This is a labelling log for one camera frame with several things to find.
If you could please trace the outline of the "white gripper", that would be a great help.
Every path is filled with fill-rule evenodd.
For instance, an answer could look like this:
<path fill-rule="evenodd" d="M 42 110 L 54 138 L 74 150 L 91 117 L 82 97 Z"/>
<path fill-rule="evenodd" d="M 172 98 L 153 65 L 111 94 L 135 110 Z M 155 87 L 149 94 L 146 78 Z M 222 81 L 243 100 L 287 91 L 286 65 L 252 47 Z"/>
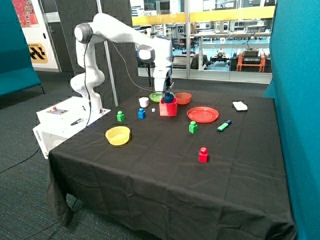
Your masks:
<path fill-rule="evenodd" d="M 162 98 L 165 98 L 165 91 L 170 89 L 173 84 L 172 69 L 170 67 L 155 67 L 153 77 L 155 92 L 162 93 Z"/>

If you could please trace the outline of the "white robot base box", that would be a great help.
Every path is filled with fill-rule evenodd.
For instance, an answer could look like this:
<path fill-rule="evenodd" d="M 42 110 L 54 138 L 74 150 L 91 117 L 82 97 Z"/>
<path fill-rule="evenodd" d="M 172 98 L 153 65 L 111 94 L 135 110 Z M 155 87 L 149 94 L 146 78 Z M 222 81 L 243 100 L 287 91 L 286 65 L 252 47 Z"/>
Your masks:
<path fill-rule="evenodd" d="M 49 152 L 111 110 L 91 109 L 82 97 L 72 96 L 36 113 L 40 124 L 33 133 L 45 159 Z"/>

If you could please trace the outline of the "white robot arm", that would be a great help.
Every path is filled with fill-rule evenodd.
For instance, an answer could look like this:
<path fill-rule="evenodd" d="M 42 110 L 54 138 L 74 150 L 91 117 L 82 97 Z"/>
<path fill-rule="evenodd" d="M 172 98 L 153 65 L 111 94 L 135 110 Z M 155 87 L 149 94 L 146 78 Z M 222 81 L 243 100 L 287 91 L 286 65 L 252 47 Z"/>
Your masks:
<path fill-rule="evenodd" d="M 71 79 L 71 87 L 87 101 L 85 107 L 93 114 L 103 111 L 101 97 L 94 91 L 94 87 L 105 80 L 105 75 L 96 63 L 97 43 L 109 40 L 118 44 L 138 44 L 139 58 L 144 63 L 154 63 L 155 92 L 163 93 L 173 84 L 173 46 L 167 36 L 150 38 L 105 13 L 96 14 L 92 22 L 78 24 L 74 36 L 77 63 L 84 69 L 84 73 Z"/>

